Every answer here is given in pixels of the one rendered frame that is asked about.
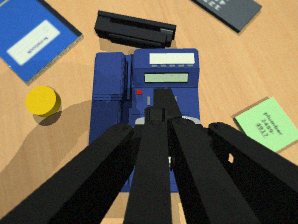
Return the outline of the dark blue desk phone base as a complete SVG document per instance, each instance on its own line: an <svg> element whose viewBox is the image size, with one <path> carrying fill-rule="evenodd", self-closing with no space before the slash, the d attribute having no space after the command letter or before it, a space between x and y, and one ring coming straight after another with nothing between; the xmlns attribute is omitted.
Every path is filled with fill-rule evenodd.
<svg viewBox="0 0 298 224"><path fill-rule="evenodd" d="M136 119L144 117L144 109L153 106L153 88L171 88L182 116L200 121L196 48L136 49L125 57L128 85L123 124L134 128Z"/></svg>

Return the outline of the green sticky note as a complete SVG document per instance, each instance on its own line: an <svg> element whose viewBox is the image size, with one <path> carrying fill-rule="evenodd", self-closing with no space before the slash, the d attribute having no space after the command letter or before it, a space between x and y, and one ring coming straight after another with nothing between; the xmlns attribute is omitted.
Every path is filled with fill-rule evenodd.
<svg viewBox="0 0 298 224"><path fill-rule="evenodd" d="M276 152L298 139L298 130L274 97L233 118L242 133Z"/></svg>

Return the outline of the blue notebook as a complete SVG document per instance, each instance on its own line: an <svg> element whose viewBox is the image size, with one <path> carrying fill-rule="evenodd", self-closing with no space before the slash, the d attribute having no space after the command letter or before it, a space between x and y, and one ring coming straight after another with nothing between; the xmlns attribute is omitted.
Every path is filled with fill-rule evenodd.
<svg viewBox="0 0 298 224"><path fill-rule="evenodd" d="M0 57L27 84L82 37L45 0L0 0Z"/></svg>

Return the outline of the yellow cylinder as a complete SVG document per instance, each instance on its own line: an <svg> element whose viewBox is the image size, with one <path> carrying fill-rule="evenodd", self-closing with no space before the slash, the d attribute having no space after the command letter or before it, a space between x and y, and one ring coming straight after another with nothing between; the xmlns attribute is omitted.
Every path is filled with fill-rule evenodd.
<svg viewBox="0 0 298 224"><path fill-rule="evenodd" d="M32 114L40 117L50 117L59 110L61 98L50 87L38 86L28 93L25 104Z"/></svg>

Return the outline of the grey keypad panel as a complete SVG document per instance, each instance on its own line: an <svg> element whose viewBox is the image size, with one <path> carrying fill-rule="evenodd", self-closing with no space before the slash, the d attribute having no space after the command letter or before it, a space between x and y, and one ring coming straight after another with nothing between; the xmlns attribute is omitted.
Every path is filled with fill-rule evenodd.
<svg viewBox="0 0 298 224"><path fill-rule="evenodd" d="M263 7L254 0L191 0L239 33Z"/></svg>

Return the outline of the blue telephone handset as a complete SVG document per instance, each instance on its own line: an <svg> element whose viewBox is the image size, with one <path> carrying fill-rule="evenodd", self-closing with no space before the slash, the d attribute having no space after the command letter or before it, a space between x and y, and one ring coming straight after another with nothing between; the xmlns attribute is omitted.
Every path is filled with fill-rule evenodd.
<svg viewBox="0 0 298 224"><path fill-rule="evenodd" d="M127 96L128 64L122 52L96 54L93 101L93 134L89 144L109 127L122 123L123 104Z"/></svg>

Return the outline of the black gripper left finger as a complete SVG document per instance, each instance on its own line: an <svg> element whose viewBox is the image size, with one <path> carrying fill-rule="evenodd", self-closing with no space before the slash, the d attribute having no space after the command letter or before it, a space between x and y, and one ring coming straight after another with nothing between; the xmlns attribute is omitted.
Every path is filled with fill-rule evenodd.
<svg viewBox="0 0 298 224"><path fill-rule="evenodd" d="M153 106L144 109L134 128L123 123L109 127L0 224L100 224L133 170L122 224L172 224L162 88L153 88Z"/></svg>

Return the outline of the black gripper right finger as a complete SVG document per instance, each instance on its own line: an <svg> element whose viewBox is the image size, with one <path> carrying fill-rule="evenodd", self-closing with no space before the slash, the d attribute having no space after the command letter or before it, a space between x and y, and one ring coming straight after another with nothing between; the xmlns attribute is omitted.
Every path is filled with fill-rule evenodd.
<svg viewBox="0 0 298 224"><path fill-rule="evenodd" d="M298 224L298 165L231 125L182 116L172 89L162 90L186 224Z"/></svg>

